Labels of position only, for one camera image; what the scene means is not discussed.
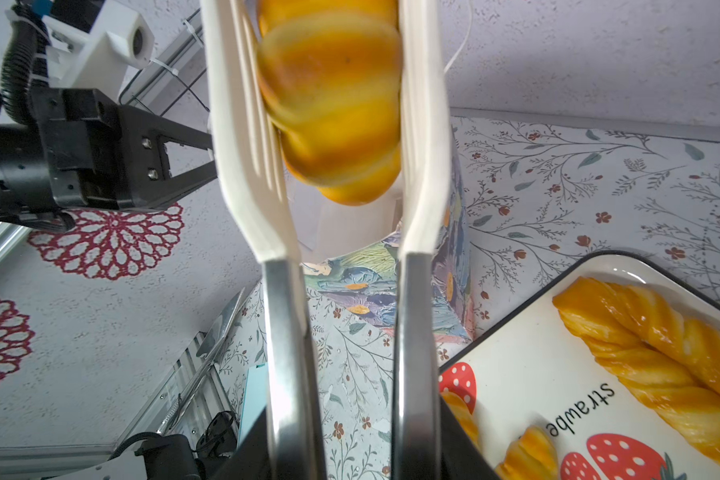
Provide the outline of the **white spatula right gripper left finger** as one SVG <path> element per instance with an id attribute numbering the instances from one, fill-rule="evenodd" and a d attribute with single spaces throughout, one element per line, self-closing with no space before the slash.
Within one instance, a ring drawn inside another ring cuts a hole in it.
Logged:
<path id="1" fill-rule="evenodd" d="M 241 1 L 201 4 L 213 155 L 228 210 L 262 269 L 268 453 L 276 479 L 326 476 L 317 368 L 284 165 Z"/>

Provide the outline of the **white spatula right gripper right finger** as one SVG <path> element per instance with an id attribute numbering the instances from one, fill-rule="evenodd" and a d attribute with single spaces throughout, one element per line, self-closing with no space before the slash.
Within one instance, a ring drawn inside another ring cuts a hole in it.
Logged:
<path id="1" fill-rule="evenodd" d="M 395 479 L 441 476 L 432 261 L 448 205 L 450 147 L 433 1 L 402 1 L 399 27 L 404 212 L 398 249 L 391 461 Z"/>

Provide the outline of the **long twisted bread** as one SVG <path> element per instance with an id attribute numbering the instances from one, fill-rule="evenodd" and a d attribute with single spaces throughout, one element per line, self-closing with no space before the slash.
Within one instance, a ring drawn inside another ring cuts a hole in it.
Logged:
<path id="1" fill-rule="evenodd" d="M 656 291 L 580 277 L 553 304 L 595 361 L 720 466 L 720 330 Z"/>

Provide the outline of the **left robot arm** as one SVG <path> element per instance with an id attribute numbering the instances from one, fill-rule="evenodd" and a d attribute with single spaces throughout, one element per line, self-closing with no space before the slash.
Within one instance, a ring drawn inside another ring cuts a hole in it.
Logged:
<path id="1" fill-rule="evenodd" d="M 116 1 L 16 1 L 0 73 L 0 222 L 62 233 L 80 209 L 159 212 L 211 182 L 213 163 L 171 171 L 167 145 L 209 134 L 122 105 L 126 71 L 150 62 L 144 18 Z"/>

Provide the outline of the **light green box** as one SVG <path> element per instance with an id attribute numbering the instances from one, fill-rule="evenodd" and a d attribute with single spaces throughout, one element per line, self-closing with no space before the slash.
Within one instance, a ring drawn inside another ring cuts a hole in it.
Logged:
<path id="1" fill-rule="evenodd" d="M 238 431 L 239 445 L 243 443 L 258 417 L 264 412 L 267 403 L 268 365 L 263 363 L 250 367 L 247 372 Z"/>

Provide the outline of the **floral paper bag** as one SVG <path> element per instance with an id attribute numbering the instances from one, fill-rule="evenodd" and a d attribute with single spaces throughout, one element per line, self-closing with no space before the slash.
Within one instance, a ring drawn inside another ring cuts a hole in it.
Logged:
<path id="1" fill-rule="evenodd" d="M 443 71 L 446 92 L 446 71 Z M 433 332 L 437 341 L 466 343 L 475 337 L 471 296 L 470 253 L 466 234 L 464 188 L 454 134 L 448 123 L 450 177 L 448 205 L 444 210 L 432 261 Z M 402 174 L 402 208 L 404 180 Z M 305 266 L 307 285 L 367 323 L 392 333 L 397 313 L 398 249 L 402 220 L 385 238 L 354 252 Z"/>

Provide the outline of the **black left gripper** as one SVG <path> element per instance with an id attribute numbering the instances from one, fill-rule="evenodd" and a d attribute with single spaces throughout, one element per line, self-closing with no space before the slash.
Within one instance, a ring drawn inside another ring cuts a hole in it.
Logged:
<path id="1" fill-rule="evenodd" d="M 96 89 L 34 87 L 30 96 L 42 149 L 31 177 L 33 211 L 158 211 L 217 176 L 211 161 L 171 172 L 168 144 L 211 148 L 200 130 L 119 105 Z"/>

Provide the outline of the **strawberry print bread tray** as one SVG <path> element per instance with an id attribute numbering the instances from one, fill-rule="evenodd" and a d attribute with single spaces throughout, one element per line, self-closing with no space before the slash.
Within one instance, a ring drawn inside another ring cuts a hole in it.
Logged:
<path id="1" fill-rule="evenodd" d="M 720 307 L 650 261 L 618 251 L 587 256 L 441 369 L 441 390 L 473 410 L 487 463 L 498 465 L 536 425 L 556 450 L 561 479 L 720 479 L 716 462 L 642 405 L 564 326 L 553 298 L 580 277 L 644 285 L 720 329 Z"/>

